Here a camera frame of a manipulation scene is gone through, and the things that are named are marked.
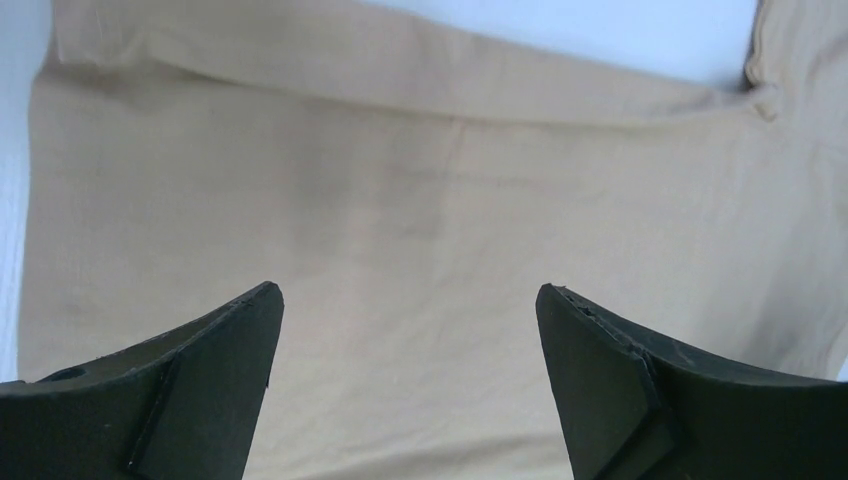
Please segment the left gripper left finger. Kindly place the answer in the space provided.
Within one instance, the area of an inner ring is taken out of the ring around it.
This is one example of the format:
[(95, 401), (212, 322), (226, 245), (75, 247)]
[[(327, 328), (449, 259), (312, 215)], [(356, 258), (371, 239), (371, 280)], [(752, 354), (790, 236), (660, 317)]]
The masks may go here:
[(5, 479), (240, 479), (281, 331), (262, 283), (173, 330), (1, 386)]

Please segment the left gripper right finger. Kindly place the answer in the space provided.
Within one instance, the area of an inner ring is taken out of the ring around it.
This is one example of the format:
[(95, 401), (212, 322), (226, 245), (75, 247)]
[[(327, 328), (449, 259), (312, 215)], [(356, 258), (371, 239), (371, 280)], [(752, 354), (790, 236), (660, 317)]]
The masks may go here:
[(551, 284), (536, 315), (575, 478), (846, 477), (845, 384), (711, 354)]

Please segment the beige t shirt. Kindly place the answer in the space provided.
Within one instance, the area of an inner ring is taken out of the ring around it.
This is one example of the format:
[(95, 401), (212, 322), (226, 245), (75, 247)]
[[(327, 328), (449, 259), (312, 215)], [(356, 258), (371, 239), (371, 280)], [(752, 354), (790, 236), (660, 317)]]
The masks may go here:
[(535, 298), (715, 354), (847, 354), (847, 5), (763, 1), (750, 89), (359, 1), (58, 1), (19, 371), (271, 280), (251, 479), (567, 479)]

